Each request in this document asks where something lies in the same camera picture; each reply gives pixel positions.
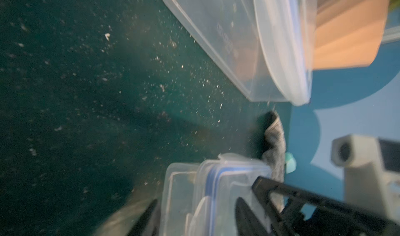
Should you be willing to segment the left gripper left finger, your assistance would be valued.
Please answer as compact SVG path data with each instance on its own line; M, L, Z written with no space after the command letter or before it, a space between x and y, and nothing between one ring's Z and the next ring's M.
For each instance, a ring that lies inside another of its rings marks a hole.
M161 221L161 204L154 199L127 236L158 236Z

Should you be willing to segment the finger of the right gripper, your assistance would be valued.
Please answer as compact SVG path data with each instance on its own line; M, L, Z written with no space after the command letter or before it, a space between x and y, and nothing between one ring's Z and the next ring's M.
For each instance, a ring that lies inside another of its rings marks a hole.
M394 221L331 198L259 176L252 191L272 236L398 236Z

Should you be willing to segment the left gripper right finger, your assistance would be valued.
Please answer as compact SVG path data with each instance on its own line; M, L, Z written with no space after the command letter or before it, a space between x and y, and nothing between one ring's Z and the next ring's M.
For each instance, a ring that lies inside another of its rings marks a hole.
M266 229L241 197L235 202L235 222L238 236L266 235Z

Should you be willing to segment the small clear lunch box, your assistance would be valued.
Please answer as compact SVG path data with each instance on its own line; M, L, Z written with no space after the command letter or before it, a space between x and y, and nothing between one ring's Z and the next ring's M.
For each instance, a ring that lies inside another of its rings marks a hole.
M252 185L272 171L261 160L225 153L202 163L172 163L161 199L161 236L236 236L235 203L241 197L267 230L270 219Z

